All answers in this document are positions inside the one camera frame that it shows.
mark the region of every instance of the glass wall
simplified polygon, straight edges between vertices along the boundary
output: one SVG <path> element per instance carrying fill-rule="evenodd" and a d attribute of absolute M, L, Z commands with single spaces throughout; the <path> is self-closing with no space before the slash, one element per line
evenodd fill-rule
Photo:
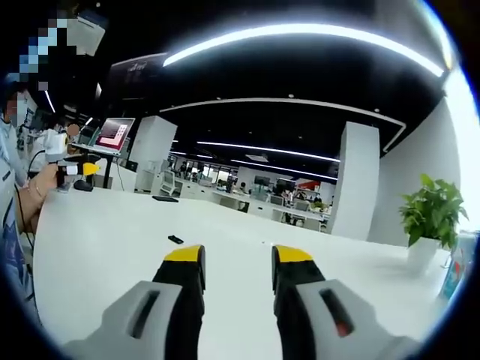
<path fill-rule="evenodd" d="M 179 157 L 170 155 L 169 161 L 173 164 L 173 168 L 175 169 L 176 164 L 179 161 Z M 187 160 L 187 169 L 191 169 L 192 173 L 198 173 L 199 163 L 203 164 L 203 178 L 211 178 L 212 184 L 218 183 L 218 180 L 222 180 L 224 182 L 233 180 L 235 182 L 237 179 L 237 173 L 239 169 L 229 166 L 215 165 L 213 163 L 205 163 L 203 161 Z"/>

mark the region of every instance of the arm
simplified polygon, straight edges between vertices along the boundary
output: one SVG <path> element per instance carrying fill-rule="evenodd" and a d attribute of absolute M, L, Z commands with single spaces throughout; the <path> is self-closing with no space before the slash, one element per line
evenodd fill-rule
<path fill-rule="evenodd" d="M 56 187 L 57 169 L 58 167 L 54 163 L 45 166 L 28 183 L 28 187 L 19 189 L 16 199 L 16 223 L 18 224 L 19 232 L 23 232 L 28 227 L 30 220 L 44 203 L 48 190 Z"/>

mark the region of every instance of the potted plant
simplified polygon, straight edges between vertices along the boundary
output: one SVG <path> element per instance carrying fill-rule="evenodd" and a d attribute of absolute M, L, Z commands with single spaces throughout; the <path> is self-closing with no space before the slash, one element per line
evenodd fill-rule
<path fill-rule="evenodd" d="M 418 273 L 430 265 L 439 247 L 455 246 L 459 214 L 468 219 L 455 184 L 421 174 L 421 185 L 416 193 L 402 195 L 406 204 L 400 207 L 403 228 L 409 236 L 408 266 Z"/>

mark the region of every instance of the air vent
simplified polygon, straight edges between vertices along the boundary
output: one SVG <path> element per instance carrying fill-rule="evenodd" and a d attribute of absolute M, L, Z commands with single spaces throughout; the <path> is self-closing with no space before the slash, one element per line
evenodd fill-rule
<path fill-rule="evenodd" d="M 247 158 L 253 160 L 253 161 L 258 161 L 260 163 L 268 163 L 269 159 L 267 158 L 267 155 L 245 155 Z"/>

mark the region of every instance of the hand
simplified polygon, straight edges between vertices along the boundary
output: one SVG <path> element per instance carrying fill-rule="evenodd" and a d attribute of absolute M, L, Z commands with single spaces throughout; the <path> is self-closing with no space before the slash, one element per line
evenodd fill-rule
<path fill-rule="evenodd" d="M 31 181 L 29 187 L 33 187 L 30 191 L 37 193 L 38 196 L 45 200 L 48 190 L 57 187 L 57 171 L 59 167 L 56 163 L 46 165 Z"/>

